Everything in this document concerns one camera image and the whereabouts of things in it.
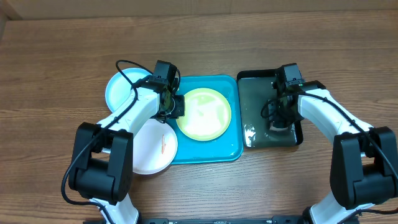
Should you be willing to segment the green scrub sponge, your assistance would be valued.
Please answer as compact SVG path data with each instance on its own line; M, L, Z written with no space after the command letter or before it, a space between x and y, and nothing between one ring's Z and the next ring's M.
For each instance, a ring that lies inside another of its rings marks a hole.
M271 131L286 131L290 130L294 126L293 123L290 122L284 122L284 121L271 121L269 124L269 129Z

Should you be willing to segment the green rimmed plate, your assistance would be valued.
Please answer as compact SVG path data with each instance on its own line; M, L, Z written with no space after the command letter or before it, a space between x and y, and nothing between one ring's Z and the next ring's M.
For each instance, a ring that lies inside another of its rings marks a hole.
M196 141L211 141L229 127L232 111L226 97L211 88L196 88L184 94L185 112L176 120L181 132Z

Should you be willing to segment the white pink plate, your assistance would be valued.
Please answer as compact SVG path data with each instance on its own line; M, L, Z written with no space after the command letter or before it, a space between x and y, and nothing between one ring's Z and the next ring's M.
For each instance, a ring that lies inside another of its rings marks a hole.
M149 119L133 141L133 173L152 175L171 165L177 154L175 131L166 123Z

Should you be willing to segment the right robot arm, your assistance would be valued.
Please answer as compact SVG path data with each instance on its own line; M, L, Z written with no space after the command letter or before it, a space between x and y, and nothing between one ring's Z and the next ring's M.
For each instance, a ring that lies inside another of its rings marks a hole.
M303 213L303 223L357 223L358 215L397 197L397 141L393 130L375 128L341 106L318 81L276 81L275 98L261 116L276 129L311 121L332 143L330 193Z

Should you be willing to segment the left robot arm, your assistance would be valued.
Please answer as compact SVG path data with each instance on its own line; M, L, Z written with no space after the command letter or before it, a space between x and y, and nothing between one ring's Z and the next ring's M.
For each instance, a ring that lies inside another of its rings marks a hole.
M156 121L183 115L183 96L176 95L177 78L144 76L134 83L130 95L113 114L96 124L79 125L72 160L62 180L85 201L96 206L102 223L137 223L140 214L132 205L129 190L132 179L133 139L151 118Z

